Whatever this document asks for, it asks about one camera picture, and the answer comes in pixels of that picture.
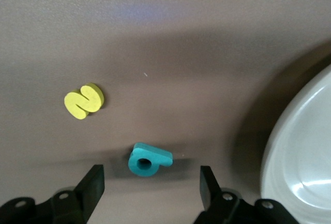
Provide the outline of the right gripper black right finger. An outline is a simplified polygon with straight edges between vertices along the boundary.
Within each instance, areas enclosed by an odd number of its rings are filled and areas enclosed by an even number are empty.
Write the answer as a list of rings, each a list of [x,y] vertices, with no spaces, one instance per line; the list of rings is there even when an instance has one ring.
[[[204,211],[194,223],[298,223],[278,201],[258,199],[247,203],[232,190],[221,188],[211,167],[200,167],[200,196]]]

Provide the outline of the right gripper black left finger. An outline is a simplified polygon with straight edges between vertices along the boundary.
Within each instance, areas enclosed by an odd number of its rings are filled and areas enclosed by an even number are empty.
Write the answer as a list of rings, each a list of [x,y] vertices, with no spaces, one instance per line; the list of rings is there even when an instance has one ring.
[[[94,165],[73,190],[47,201],[19,197],[1,206],[1,223],[87,223],[104,193],[103,165]]]

